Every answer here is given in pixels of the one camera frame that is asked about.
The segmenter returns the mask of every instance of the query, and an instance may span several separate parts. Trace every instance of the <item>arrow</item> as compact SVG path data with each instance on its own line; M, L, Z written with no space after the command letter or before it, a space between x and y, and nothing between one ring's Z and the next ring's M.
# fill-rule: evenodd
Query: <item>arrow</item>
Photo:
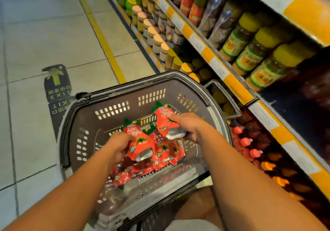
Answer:
M63 71L57 69L57 68L51 68L50 71L49 71L49 76L47 76L47 80L49 80L51 77L53 77L53 81L54 81L54 85L57 86L57 85L60 85L61 82L60 82L60 77L58 76L59 74L60 75L64 75L63 74Z

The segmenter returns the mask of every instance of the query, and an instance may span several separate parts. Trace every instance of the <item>yellow stripe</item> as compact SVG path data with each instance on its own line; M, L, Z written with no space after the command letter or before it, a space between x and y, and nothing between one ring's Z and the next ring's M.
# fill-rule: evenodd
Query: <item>yellow stripe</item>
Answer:
M114 58L113 56L113 53L103 35L103 33L101 32L101 29L100 27L98 26L98 24L96 23L96 20L87 4L87 1L86 0L79 0L83 9L85 10L85 13L87 15L87 18L90 22L90 24L92 25L94 31L95 31L95 34L96 34L96 37L98 38L104 52L105 52L105 55L107 56L108 58L108 61L110 63L110 66L114 72L114 75L117 77L117 80L120 84L122 83L125 83L126 80L125 80L125 77L116 61L116 59Z

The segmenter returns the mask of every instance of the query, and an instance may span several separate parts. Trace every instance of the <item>price tag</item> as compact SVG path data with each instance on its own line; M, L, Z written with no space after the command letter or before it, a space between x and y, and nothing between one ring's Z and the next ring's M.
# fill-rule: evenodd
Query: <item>price tag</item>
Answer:
M222 80L224 80L229 75L229 71L215 56L212 58L212 60L210 60L209 65Z
M134 25L132 25L131 29L135 35L138 35L138 29Z
M165 0L158 0L157 4L160 7L160 9L163 11L163 13L166 14L169 8L169 4Z
M143 48L146 49L146 42L144 41L143 36L141 37L140 42Z
M157 58L155 57L154 53L151 52L149 54L149 56L150 56L150 59L152 60L152 62L155 63L155 65L156 65L157 64Z
M189 42L192 46L197 50L198 53L202 54L203 50L205 49L204 43L196 36L195 33L192 33L189 37Z
M184 28L184 21L180 19L180 17L178 16L177 13L174 13L172 16L172 20L173 24L180 30L180 32L182 32L183 28Z
M261 124L268 130L279 127L279 124L270 114L260 105L259 102L249 106L250 111L257 117Z
M282 147L306 174L312 175L321 171L320 167L301 149L297 142L289 141Z

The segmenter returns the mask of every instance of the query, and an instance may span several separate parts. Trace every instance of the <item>gray plastic basket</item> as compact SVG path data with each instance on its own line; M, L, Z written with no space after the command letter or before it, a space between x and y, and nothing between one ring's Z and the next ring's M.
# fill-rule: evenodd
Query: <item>gray plastic basket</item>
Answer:
M225 117L218 104L206 89L216 86L231 103L235 115ZM58 137L61 166L65 178L76 171L97 152L116 131L120 131L125 118L138 120L142 129L156 115L151 111L156 101L168 103L177 114L193 112L214 126L231 144L228 118L236 118L241 112L228 92L212 80L202 87L190 77L178 71L170 71L125 83L94 93L79 93L66 113ZM168 165L158 172L135 178L123 185L112 187L107 182L95 209L98 229L113 230L123 222L136 220L137 216L198 177L207 168L199 145L191 141L180 142L185 158L177 165Z

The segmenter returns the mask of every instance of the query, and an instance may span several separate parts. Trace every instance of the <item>tiled floor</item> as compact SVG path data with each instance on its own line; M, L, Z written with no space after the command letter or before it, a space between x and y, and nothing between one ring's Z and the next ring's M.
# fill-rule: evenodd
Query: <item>tiled floor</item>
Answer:
M87 0L126 81L154 74L108 0ZM42 68L72 92L118 84L79 0L0 0L0 230L62 182Z

